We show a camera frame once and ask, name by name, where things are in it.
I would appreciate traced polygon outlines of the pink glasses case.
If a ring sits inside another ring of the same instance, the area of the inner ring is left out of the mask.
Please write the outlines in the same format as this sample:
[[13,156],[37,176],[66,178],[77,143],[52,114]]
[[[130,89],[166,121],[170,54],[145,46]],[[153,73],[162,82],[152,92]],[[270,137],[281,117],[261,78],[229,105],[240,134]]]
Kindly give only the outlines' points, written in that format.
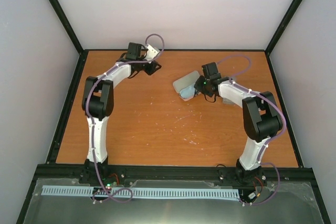
[[[200,74],[198,71],[193,71],[193,72],[190,72],[189,74],[175,80],[173,82],[173,88],[175,90],[175,92],[179,95],[180,97],[180,91],[190,85],[193,85],[195,84],[196,80],[200,77]],[[200,92],[197,92],[195,90],[195,96],[198,96],[200,94]]]

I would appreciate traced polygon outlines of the light blue cleaning cloth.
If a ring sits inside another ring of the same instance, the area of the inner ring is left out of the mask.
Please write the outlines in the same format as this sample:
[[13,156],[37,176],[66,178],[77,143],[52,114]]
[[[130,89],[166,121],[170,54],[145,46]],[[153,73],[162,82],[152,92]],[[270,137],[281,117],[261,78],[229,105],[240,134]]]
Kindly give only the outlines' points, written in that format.
[[194,98],[195,96],[195,88],[193,85],[190,85],[180,91],[180,97],[183,100],[189,100]]

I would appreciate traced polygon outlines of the grey green glasses case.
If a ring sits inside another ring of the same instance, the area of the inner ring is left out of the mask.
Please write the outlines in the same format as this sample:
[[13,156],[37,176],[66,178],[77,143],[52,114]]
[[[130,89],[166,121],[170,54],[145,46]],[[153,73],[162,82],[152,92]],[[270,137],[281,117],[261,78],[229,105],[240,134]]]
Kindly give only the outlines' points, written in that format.
[[221,83],[220,85],[220,96],[225,99],[230,101],[233,104],[237,103],[237,90],[235,87],[230,83],[229,80],[225,80]]

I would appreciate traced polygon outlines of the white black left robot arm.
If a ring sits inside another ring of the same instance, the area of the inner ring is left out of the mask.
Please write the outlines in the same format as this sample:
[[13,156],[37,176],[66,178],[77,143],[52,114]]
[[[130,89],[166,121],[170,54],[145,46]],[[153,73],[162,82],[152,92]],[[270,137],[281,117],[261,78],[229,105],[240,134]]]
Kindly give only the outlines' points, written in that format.
[[150,44],[131,42],[113,67],[101,75],[86,78],[82,109],[88,122],[89,150],[85,164],[92,169],[90,176],[97,183],[104,183],[109,177],[109,170],[103,165],[108,160],[106,135],[108,119],[114,108],[114,89],[121,81],[141,71],[150,76],[161,69],[156,60],[162,52]]

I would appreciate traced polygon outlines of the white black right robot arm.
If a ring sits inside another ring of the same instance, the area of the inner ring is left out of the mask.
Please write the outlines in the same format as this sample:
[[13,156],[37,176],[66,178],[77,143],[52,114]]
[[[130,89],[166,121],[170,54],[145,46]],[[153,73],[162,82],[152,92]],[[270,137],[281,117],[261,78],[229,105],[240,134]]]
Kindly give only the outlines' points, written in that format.
[[257,92],[231,77],[222,77],[215,62],[203,65],[202,71],[194,85],[199,93],[205,98],[221,97],[242,108],[247,142],[237,160],[235,177],[240,184],[247,184],[260,173],[269,143],[286,130],[286,119],[271,92]]

